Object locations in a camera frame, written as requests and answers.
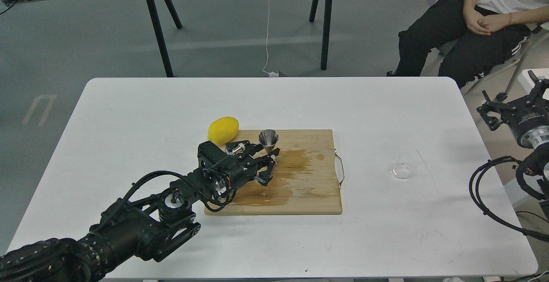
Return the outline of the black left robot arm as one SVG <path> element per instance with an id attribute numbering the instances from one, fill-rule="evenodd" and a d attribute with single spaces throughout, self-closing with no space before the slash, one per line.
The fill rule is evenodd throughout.
<path id="1" fill-rule="evenodd" d="M 219 212 L 248 182 L 267 186 L 280 149 L 248 140 L 198 146 L 198 167 L 182 175 L 153 171 L 118 198 L 79 239 L 51 238 L 1 257 L 3 282 L 97 282 L 136 256 L 161 262 L 201 228 L 192 206 Z"/>

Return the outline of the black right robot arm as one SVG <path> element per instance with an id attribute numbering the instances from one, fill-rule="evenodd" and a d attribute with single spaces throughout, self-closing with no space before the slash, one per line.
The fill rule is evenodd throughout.
<path id="1" fill-rule="evenodd" d="M 547 242 L 547 234 L 504 221 L 480 197 L 479 186 L 483 176 L 497 165 L 512 163 L 515 179 L 505 188 L 510 200 L 519 204 L 528 197 L 537 199 L 544 219 L 548 219 L 548 69 L 525 69 L 520 74 L 519 82 L 529 90 L 527 95 L 508 102 L 504 94 L 490 99 L 484 91 L 485 102 L 477 111 L 489 130 L 496 130 L 501 125 L 508 126 L 516 143 L 532 152 L 523 160 L 511 156 L 488 160 L 474 171 L 469 179 L 468 189 L 473 202 L 484 215 L 525 236 Z"/>

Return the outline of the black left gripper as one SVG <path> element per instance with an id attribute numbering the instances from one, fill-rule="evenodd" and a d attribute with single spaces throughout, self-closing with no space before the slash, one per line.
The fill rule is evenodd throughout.
<path id="1" fill-rule="evenodd" d="M 277 165 L 276 155 L 267 155 L 263 145 L 249 141 L 227 143 L 224 150 L 206 141 L 198 146 L 197 158 L 201 200 L 233 200 L 252 180 L 268 186 Z"/>

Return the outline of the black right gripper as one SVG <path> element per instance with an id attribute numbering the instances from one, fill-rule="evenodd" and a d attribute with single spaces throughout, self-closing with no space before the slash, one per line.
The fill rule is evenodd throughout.
<path id="1" fill-rule="evenodd" d="M 500 92 L 490 99 L 486 90 L 482 90 L 485 102 L 477 108 L 490 131 L 497 130 L 502 124 L 504 114 L 511 114 L 509 126 L 516 143 L 523 148 L 536 149 L 549 141 L 549 113 L 547 99 L 543 98 L 549 87 L 549 79 L 538 78 L 533 70 L 528 70 L 528 76 L 534 83 L 527 96 L 527 106 L 513 106 L 504 103 L 508 94 Z"/>

